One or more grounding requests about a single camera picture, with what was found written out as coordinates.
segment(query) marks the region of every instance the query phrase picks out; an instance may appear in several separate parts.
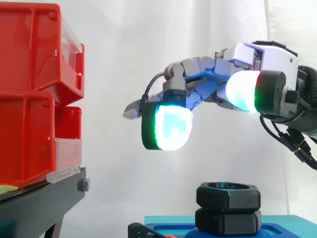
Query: blue tray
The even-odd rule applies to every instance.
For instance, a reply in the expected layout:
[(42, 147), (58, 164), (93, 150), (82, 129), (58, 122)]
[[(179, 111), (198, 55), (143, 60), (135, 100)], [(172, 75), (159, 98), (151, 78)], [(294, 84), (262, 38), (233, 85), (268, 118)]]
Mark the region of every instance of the blue tray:
[[(145, 217), (145, 224), (162, 235), (174, 235), (177, 238), (217, 238), (195, 229), (194, 222), (194, 216)], [(248, 238), (317, 238), (317, 225), (298, 216), (262, 216), (262, 222), (261, 231)]]
[[(151, 230), (161, 233), (162, 231), (172, 232), (169, 235), (175, 235), (177, 238), (221, 238), (219, 236), (214, 236), (205, 232), (199, 231), (195, 228), (194, 223), (154, 223), (146, 225)], [(187, 231), (185, 235), (175, 234), (176, 231)], [(300, 238), (297, 235), (289, 232), (283, 227), (273, 224), (273, 223), (264, 223), (261, 226), (259, 233), (256, 236), (246, 236), (239, 238)]]

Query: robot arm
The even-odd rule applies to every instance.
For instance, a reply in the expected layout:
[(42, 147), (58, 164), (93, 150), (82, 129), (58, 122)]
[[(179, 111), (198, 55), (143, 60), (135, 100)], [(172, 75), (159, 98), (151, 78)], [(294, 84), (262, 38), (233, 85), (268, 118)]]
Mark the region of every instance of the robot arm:
[[(160, 76), (166, 79), (162, 92), (149, 97), (151, 85)], [(258, 112), (270, 135), (317, 168), (301, 134), (317, 136), (316, 92), (317, 72), (299, 67), (296, 53), (276, 42), (239, 43), (216, 52), (214, 58), (170, 64), (153, 78), (140, 100), (127, 106), (123, 116), (142, 116), (142, 141), (147, 149), (174, 150), (187, 141), (191, 110), (201, 102)], [(263, 118), (272, 121), (278, 135)], [(288, 134), (279, 131), (275, 123), (288, 126)]]

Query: white wall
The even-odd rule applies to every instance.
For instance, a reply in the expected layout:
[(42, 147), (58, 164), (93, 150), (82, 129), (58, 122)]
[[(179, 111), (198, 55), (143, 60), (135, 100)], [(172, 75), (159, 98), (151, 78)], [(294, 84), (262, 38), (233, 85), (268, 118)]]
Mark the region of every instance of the white wall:
[(65, 216), (61, 238), (122, 238), (128, 224), (146, 215), (193, 215), (196, 188), (205, 181), (257, 185), (263, 214), (289, 213), (288, 200), (302, 207), (301, 196), (289, 198), (297, 191), (289, 182), (286, 193), (285, 174), (292, 180), (299, 168), (295, 178), (303, 179), (312, 171), (263, 130), (258, 115), (204, 103), (194, 110), (188, 143), (174, 152), (145, 150), (141, 120), (121, 117), (171, 62), (267, 39), (264, 1), (56, 3), (86, 48), (85, 99), (76, 105), (83, 110), (83, 166), (91, 179), (85, 199)]

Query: wire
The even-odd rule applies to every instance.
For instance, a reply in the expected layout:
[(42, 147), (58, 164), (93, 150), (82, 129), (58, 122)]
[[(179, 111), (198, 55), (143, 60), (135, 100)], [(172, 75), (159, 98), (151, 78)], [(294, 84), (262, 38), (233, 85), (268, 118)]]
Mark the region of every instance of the wire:
[(299, 99), (299, 103), (309, 110), (317, 110), (317, 108), (312, 108), (311, 105), (302, 98)]
[(164, 73), (158, 73), (157, 75), (155, 75), (151, 81), (149, 82), (147, 88), (145, 89), (144, 92), (144, 96), (147, 96), (149, 94), (150, 88), (152, 87), (152, 85), (154, 84), (154, 82), (159, 78), (162, 77), (164, 75)]
[(315, 138), (313, 138), (313, 137), (310, 137), (310, 136), (309, 136), (309, 138), (310, 138), (313, 142), (315, 142), (315, 144), (317, 144), (317, 139), (315, 139)]
[(275, 124), (275, 122), (271, 121), (274, 129), (276, 130), (276, 132), (278, 133), (278, 135), (282, 135), (283, 133), (278, 129), (277, 125)]
[(272, 136), (275, 140), (277, 140), (278, 142), (281, 143), (281, 141), (278, 139), (278, 136), (275, 135), (269, 128), (268, 126), (266, 125), (265, 121), (264, 121), (264, 118), (262, 115), (260, 115), (260, 122), (263, 126), (263, 128), (267, 131), (268, 134), (270, 134), (270, 136)]

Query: red storage bin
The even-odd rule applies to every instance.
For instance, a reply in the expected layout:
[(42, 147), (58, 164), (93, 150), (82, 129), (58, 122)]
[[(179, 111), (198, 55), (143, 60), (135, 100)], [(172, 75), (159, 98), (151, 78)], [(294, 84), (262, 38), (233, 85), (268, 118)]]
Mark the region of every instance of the red storage bin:
[(47, 174), (55, 182), (79, 172), (81, 110), (56, 108), (50, 92), (0, 92), (0, 135), (0, 185), (22, 188)]
[(84, 46), (49, 3), (0, 2), (1, 91), (49, 91), (66, 106), (84, 97)]

